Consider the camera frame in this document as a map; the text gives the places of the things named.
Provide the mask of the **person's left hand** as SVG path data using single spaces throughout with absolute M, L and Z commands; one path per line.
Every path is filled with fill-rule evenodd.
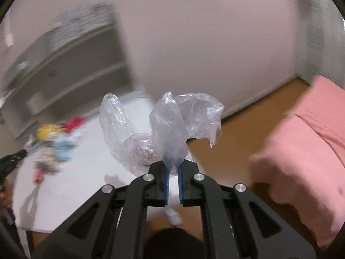
M 2 185 L 3 190 L 1 190 L 0 194 L 1 205 L 5 206 L 6 208 L 11 208 L 13 204 L 11 184 L 9 184 L 8 180 L 5 179 Z

